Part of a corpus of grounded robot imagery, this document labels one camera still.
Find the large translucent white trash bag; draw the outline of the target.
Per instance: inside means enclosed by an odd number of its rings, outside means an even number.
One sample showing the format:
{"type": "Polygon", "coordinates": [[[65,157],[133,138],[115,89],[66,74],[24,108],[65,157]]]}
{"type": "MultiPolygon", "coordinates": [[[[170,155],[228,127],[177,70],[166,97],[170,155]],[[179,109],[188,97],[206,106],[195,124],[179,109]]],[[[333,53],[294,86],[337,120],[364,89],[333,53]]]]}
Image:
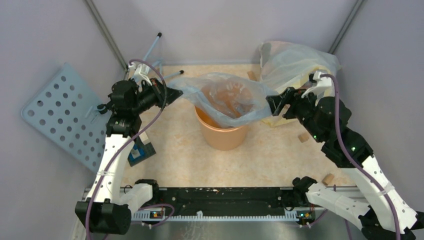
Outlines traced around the large translucent white trash bag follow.
{"type": "Polygon", "coordinates": [[[335,55],[302,44],[265,41],[258,50],[260,82],[279,94],[288,87],[300,88],[316,71],[335,76],[341,69],[335,55]]]}

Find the light blue plastic trash bag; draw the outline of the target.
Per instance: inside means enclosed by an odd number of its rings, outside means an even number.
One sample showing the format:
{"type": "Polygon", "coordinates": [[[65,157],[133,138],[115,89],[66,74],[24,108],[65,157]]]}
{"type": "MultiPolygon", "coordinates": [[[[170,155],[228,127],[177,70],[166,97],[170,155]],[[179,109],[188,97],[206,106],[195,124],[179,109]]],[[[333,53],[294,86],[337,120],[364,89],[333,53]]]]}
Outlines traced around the light blue plastic trash bag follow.
{"type": "Polygon", "coordinates": [[[262,82],[222,72],[178,77],[168,86],[182,91],[184,99],[222,128],[249,125],[270,117],[266,97],[278,94],[262,82]]]}

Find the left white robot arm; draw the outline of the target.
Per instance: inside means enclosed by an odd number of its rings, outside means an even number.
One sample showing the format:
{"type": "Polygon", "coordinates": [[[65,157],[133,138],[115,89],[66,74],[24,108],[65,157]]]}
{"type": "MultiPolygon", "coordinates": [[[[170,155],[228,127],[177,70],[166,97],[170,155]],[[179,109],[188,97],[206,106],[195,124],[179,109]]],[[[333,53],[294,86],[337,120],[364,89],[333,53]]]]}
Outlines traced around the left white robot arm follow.
{"type": "Polygon", "coordinates": [[[168,87],[165,81],[156,78],[144,80],[142,86],[130,79],[118,81],[111,87],[110,101],[104,107],[112,114],[106,124],[101,163],[86,198],[75,206],[88,240],[91,233],[126,234],[133,213],[144,204],[154,207],[160,202],[161,194],[153,184],[135,183],[128,193],[121,194],[121,182],[133,146],[154,123],[152,120],[141,128],[141,113],[154,106],[163,112],[182,95],[183,91],[168,87]]]}

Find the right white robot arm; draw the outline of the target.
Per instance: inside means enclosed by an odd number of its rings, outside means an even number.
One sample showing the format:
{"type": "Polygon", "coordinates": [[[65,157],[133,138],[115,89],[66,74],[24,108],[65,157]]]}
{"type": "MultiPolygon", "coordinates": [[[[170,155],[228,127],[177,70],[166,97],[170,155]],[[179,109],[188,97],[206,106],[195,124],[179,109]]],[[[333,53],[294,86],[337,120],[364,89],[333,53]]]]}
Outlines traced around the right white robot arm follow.
{"type": "Polygon", "coordinates": [[[273,116],[297,119],[321,151],[347,174],[365,197],[360,202],[332,190],[310,177],[295,178],[293,200],[326,208],[355,225],[368,240],[414,240],[424,227],[424,214],[400,197],[380,168],[373,149],[362,135],[348,127],[351,111],[338,96],[318,99],[305,89],[287,88],[266,97],[273,116]]]}

